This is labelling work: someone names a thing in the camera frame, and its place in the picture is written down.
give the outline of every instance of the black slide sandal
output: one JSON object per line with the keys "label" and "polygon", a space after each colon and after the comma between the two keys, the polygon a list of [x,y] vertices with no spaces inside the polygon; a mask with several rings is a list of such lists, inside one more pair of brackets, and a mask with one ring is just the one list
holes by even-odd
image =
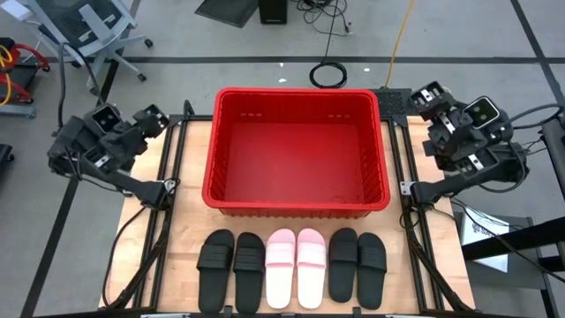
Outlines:
{"label": "black slide sandal", "polygon": [[357,298],[359,305],[366,309],[378,309],[382,302],[382,290],[387,273],[387,250],[380,238],[372,233],[361,234],[358,246]]}
{"label": "black slide sandal", "polygon": [[236,273],[237,311],[257,313],[265,276],[265,245],[260,237],[253,233],[239,235],[233,272]]}
{"label": "black slide sandal", "polygon": [[196,268],[200,272],[198,308],[204,314],[223,309],[230,277],[234,238],[229,230],[217,230],[206,238]]}
{"label": "black slide sandal", "polygon": [[350,228],[338,230],[329,240],[329,297],[344,303],[351,299],[357,269],[357,233]]}

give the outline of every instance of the black box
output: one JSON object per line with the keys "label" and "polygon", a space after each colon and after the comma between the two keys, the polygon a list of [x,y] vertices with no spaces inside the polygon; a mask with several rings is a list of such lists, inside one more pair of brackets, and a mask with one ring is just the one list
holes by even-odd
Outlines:
{"label": "black box", "polygon": [[262,24],[286,24],[288,0],[259,0]]}

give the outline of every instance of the yellow cable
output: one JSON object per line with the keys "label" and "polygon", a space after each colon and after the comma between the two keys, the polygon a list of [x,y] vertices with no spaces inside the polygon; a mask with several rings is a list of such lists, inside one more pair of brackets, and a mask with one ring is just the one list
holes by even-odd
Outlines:
{"label": "yellow cable", "polygon": [[[3,45],[0,45],[0,50],[2,50],[8,57],[8,59],[5,59],[4,57],[2,57],[2,54],[0,54],[0,65],[2,67],[5,67],[6,64],[4,62],[11,63],[12,61],[11,54],[10,51]],[[8,73],[6,73],[6,84],[8,85],[8,92],[6,94],[6,97],[4,98],[4,101],[0,102],[0,106],[4,106],[5,104],[7,104],[11,97],[11,82],[10,82],[10,75]]]}
{"label": "yellow cable", "polygon": [[400,27],[400,33],[398,34],[398,37],[396,38],[395,49],[392,51],[392,57],[390,58],[390,64],[388,65],[388,75],[387,75],[387,80],[385,81],[385,87],[388,87],[388,82],[390,81],[390,76],[392,75],[392,68],[395,65],[396,51],[398,50],[398,45],[400,44],[400,39],[403,37],[404,29],[406,28],[406,21],[408,21],[408,17],[410,16],[410,13],[412,12],[412,8],[414,7],[415,3],[416,3],[416,0],[410,0],[410,5],[408,6],[408,11],[406,11],[406,14],[404,15],[403,25]]}

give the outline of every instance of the wooden table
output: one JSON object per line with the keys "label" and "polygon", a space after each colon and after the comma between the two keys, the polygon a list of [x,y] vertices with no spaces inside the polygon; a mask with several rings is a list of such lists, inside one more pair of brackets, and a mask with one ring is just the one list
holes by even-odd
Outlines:
{"label": "wooden table", "polygon": [[[422,141],[427,139],[426,124],[420,118],[409,117],[410,134],[414,155],[418,167],[420,180],[437,181],[443,178],[432,157],[424,155]],[[388,207],[381,212],[373,212],[366,218],[358,220],[328,220],[328,219],[297,219],[297,218],[251,218],[229,217],[220,211],[209,208],[201,197],[201,188],[207,160],[207,149],[210,138],[210,122],[191,122],[188,126],[188,135],[185,140],[185,151],[180,178],[182,183],[177,189],[172,227],[169,236],[167,258],[162,277],[161,297],[159,299],[159,312],[199,312],[198,289],[199,271],[196,262],[200,248],[205,238],[212,231],[227,228],[237,237],[244,231],[256,233],[267,241],[268,236],[275,230],[286,227],[298,233],[305,227],[313,227],[329,241],[331,235],[342,227],[351,227],[361,234],[370,231],[377,234],[387,248],[388,273],[385,279],[382,306],[376,311],[363,310],[364,313],[417,313],[418,303],[414,291],[409,248],[404,229],[398,223],[401,214],[400,197],[396,185],[396,174],[390,137],[387,124],[383,125],[385,155],[387,160],[388,180],[390,182],[391,200]],[[171,153],[174,154],[177,135],[173,135]],[[402,133],[396,132],[402,154],[405,154]],[[138,157],[132,170],[132,176],[142,180],[154,180],[161,158],[164,133],[160,138],[150,141],[148,151]],[[172,157],[169,161],[168,171],[172,170]],[[403,155],[403,171],[408,178],[408,165]],[[449,201],[442,199],[436,208],[452,213]],[[120,227],[139,210],[139,201],[135,198],[125,199],[124,208],[120,218]],[[110,301],[115,299],[119,292],[127,285],[139,267],[139,260],[147,232],[146,212],[125,230],[120,239],[114,264],[110,272],[107,292]],[[427,212],[429,231],[435,252],[435,261],[438,270],[446,278],[450,286],[461,297],[463,302],[474,307],[469,278],[463,260],[455,222],[449,217],[439,213]],[[426,270],[422,268],[427,306],[433,308],[430,280]],[[144,303],[148,304],[153,272],[147,275],[146,289],[144,290]],[[315,310],[303,309],[297,300],[296,270],[293,284],[292,300],[283,312],[316,313],[316,314],[350,314],[351,308],[358,306],[354,295],[349,303],[335,303],[329,296],[328,290],[324,294],[322,305]],[[235,276],[230,276],[226,305],[234,306],[235,310]],[[263,298],[260,313],[277,312],[271,309]]]}

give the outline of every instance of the pink slide sandal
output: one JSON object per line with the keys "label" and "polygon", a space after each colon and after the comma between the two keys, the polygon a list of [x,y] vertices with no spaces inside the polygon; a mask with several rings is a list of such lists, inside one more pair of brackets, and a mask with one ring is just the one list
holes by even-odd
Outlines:
{"label": "pink slide sandal", "polygon": [[267,303],[273,309],[283,309],[290,303],[296,238],[289,229],[280,229],[267,241],[265,255],[265,289]]}
{"label": "pink slide sandal", "polygon": [[328,255],[319,232],[303,229],[298,234],[298,302],[306,309],[321,305]]}

